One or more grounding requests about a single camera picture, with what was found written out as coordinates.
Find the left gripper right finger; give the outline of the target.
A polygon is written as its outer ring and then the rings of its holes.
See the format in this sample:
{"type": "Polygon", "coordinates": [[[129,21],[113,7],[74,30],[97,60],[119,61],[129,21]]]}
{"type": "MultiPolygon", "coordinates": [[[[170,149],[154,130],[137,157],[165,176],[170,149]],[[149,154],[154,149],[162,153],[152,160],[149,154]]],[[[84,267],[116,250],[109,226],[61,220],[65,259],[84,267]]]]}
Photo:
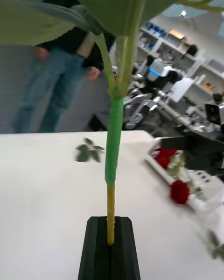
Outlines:
{"type": "Polygon", "coordinates": [[[115,238],[109,248],[109,279],[140,279],[133,225],[128,217],[115,217],[115,238]]]}

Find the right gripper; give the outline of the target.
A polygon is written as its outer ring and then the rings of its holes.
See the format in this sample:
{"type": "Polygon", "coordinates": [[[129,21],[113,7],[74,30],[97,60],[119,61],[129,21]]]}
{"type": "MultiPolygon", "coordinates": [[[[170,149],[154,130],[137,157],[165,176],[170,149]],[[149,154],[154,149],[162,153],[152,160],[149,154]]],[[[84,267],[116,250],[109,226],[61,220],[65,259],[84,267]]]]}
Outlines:
{"type": "Polygon", "coordinates": [[[165,137],[160,145],[168,150],[185,150],[185,166],[189,170],[205,171],[210,175],[224,174],[224,135],[220,131],[192,131],[186,138],[165,137]]]}

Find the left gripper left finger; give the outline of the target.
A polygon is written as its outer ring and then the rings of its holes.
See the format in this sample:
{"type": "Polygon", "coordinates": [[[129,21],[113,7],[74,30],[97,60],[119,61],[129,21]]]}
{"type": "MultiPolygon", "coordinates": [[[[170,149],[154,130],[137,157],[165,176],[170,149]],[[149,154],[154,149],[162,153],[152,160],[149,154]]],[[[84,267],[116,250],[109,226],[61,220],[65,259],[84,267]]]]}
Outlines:
{"type": "Polygon", "coordinates": [[[105,216],[92,216],[87,221],[78,279],[109,279],[109,246],[105,216]]]}

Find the person's hand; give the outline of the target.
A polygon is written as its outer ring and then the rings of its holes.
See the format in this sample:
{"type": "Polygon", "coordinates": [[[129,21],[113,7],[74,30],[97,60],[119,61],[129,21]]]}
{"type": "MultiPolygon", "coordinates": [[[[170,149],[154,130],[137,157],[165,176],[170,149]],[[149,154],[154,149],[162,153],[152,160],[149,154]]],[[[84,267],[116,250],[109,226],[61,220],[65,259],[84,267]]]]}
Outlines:
{"type": "Polygon", "coordinates": [[[100,70],[96,67],[90,67],[88,70],[87,79],[88,80],[96,80],[100,76],[100,70]]]}

